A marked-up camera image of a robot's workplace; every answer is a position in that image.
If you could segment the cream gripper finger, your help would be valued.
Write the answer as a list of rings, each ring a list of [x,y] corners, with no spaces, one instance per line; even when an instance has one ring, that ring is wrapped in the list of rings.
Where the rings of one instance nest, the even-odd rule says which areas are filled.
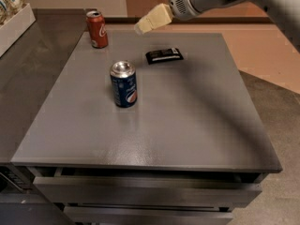
[[[159,4],[139,19],[134,26],[134,30],[138,35],[143,35],[171,23],[172,20],[173,13],[170,6]]]

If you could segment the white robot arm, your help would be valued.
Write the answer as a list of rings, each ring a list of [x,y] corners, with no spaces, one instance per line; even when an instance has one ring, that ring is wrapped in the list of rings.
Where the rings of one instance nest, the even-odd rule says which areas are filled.
[[[143,35],[167,25],[173,19],[187,21],[215,8],[229,8],[250,2],[262,9],[268,18],[300,52],[300,0],[169,0],[153,7],[135,24],[137,34]]]

